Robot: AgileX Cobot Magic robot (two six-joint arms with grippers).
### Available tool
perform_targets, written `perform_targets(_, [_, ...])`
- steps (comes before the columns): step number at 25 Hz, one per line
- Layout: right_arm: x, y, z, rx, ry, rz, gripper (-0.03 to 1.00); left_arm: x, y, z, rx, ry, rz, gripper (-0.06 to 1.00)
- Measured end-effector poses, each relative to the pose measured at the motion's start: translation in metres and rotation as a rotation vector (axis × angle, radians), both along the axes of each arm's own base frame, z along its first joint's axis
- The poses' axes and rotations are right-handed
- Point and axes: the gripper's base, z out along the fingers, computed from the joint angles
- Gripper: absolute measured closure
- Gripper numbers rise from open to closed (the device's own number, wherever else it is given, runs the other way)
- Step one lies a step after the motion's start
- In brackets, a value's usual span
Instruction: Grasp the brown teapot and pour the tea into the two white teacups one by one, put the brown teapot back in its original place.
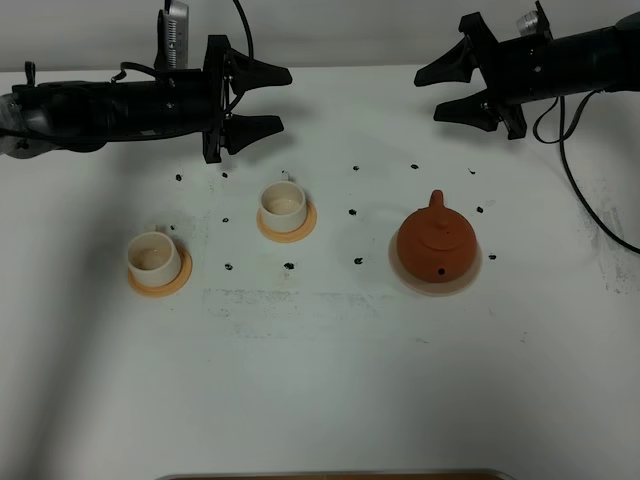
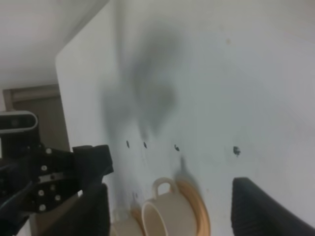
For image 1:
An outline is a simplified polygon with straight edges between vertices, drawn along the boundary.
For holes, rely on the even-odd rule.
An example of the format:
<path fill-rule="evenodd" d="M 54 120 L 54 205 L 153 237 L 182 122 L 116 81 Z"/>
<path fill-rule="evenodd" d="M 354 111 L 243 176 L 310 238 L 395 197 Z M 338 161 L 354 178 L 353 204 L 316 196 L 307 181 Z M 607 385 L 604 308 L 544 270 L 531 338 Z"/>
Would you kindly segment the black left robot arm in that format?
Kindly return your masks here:
<path fill-rule="evenodd" d="M 287 86 L 288 69 L 257 61 L 224 35 L 208 38 L 200 69 L 155 70 L 124 62 L 108 82 L 27 81 L 1 98 L 1 152 L 18 159 L 54 150 L 91 153 L 108 143 L 202 137 L 206 163 L 283 131 L 276 115 L 233 112 L 251 90 Z"/>

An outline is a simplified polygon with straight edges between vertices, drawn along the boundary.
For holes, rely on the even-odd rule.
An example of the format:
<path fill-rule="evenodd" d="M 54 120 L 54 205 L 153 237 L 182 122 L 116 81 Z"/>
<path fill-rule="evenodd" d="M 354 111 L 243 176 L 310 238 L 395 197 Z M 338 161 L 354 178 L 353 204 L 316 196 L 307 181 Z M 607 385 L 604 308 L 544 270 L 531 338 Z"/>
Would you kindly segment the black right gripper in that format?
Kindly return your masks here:
<path fill-rule="evenodd" d="M 439 104 L 433 119 L 483 131 L 495 131 L 502 121 L 510 140 L 525 136 L 522 105 L 543 97 L 541 52 L 552 40 L 532 35 L 500 42 L 478 12 L 459 24 L 464 38 L 437 60 L 416 72 L 414 85 L 469 83 L 474 66 L 480 69 L 486 90 Z"/>

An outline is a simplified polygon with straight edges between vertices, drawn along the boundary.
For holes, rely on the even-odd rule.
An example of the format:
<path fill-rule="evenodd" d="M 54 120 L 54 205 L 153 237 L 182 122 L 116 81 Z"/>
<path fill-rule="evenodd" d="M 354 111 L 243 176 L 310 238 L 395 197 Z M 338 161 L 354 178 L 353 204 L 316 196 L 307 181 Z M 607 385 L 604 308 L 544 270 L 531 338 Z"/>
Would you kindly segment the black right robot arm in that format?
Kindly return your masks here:
<path fill-rule="evenodd" d="M 475 71 L 484 90 L 437 106 L 439 122 L 495 131 L 504 124 L 511 140 L 527 133 L 525 103 L 588 91 L 639 88 L 639 16 L 615 25 L 562 38 L 553 37 L 542 6 L 518 21 L 519 37 L 498 41 L 478 12 L 459 23 L 463 38 L 451 50 L 419 69 L 417 87 L 468 83 Z"/>

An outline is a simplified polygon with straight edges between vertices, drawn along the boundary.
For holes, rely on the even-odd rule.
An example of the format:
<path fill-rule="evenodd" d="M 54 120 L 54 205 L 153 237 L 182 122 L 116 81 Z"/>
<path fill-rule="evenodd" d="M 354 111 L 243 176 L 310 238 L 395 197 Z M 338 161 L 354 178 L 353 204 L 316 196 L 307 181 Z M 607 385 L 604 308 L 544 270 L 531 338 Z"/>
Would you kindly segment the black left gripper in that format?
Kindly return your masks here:
<path fill-rule="evenodd" d="M 225 35 L 210 35 L 203 64 L 207 102 L 211 109 L 202 132 L 203 157 L 207 164 L 220 163 L 222 149 L 235 155 L 257 141 L 284 131 L 278 116 L 241 116 L 227 112 L 229 72 L 232 76 L 231 89 L 236 95 L 259 88 L 292 84 L 292 76 L 287 68 L 251 59 L 235 49 L 231 50 Z"/>

